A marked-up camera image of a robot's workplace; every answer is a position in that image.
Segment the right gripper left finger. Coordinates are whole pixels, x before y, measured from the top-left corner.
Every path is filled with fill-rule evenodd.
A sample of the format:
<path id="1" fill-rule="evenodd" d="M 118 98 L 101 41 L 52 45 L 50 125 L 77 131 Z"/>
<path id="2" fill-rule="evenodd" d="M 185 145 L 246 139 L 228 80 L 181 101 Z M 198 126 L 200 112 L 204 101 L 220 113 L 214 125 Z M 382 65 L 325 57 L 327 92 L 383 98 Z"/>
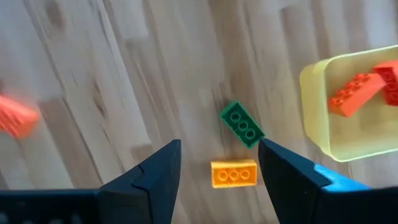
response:
<path id="1" fill-rule="evenodd" d="M 181 173 L 174 139 L 99 190 L 101 224 L 171 224 Z"/>

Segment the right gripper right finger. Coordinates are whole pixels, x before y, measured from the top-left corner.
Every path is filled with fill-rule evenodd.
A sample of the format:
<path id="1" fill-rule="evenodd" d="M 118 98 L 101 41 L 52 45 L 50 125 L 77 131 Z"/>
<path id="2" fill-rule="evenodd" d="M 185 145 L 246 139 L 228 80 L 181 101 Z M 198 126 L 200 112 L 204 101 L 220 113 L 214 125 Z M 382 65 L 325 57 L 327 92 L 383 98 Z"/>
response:
<path id="1" fill-rule="evenodd" d="M 262 178 L 280 224 L 314 221 L 321 188 L 332 182 L 315 171 L 315 163 L 269 139 L 259 141 Z"/>

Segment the yellow toy building block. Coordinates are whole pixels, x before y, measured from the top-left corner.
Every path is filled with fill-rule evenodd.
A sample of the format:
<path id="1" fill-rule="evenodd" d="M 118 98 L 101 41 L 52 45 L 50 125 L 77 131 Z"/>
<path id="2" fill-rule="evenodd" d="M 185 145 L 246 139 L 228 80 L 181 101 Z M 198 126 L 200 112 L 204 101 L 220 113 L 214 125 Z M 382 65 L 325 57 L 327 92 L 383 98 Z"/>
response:
<path id="1" fill-rule="evenodd" d="M 211 161 L 213 188 L 249 187 L 257 184 L 257 163 L 252 159 L 240 161 Z"/>

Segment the green toy building block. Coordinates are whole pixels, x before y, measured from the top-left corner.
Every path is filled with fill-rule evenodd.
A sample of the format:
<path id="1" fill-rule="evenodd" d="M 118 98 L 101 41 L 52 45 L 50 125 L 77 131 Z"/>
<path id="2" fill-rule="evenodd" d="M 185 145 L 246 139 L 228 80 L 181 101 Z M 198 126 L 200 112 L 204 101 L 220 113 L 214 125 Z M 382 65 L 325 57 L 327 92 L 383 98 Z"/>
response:
<path id="1" fill-rule="evenodd" d="M 254 147 L 265 136 L 239 101 L 232 101 L 224 107 L 220 118 L 247 149 Z"/>

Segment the orange toy building block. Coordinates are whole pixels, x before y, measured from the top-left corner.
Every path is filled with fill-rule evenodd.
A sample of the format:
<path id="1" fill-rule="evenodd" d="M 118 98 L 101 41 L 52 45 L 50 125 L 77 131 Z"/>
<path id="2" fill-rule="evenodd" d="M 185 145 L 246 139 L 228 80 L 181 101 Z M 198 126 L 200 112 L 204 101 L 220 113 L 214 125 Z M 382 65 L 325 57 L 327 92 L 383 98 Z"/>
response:
<path id="1" fill-rule="evenodd" d="M 376 73 L 357 73 L 329 99 L 328 110 L 343 117 L 350 117 L 385 85 L 385 81 Z"/>
<path id="2" fill-rule="evenodd" d="M 381 62 L 373 66 L 373 72 L 380 75 L 386 83 L 382 89 L 386 104 L 398 106 L 398 60 Z"/>
<path id="3" fill-rule="evenodd" d="M 0 95 L 0 131 L 17 139 L 25 138 L 39 119 L 36 110 Z"/>

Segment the yellow translucent plastic bin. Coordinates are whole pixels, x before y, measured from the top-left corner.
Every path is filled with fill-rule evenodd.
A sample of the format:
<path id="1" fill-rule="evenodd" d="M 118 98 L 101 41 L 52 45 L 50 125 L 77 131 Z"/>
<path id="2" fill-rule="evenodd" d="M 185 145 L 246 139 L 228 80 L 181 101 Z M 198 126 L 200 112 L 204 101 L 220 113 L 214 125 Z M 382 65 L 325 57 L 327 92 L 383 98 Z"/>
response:
<path id="1" fill-rule="evenodd" d="M 303 124 L 307 136 L 338 162 L 398 150 L 398 106 L 377 92 L 348 118 L 330 113 L 328 100 L 355 74 L 398 59 L 398 45 L 343 54 L 306 66 L 300 74 Z"/>

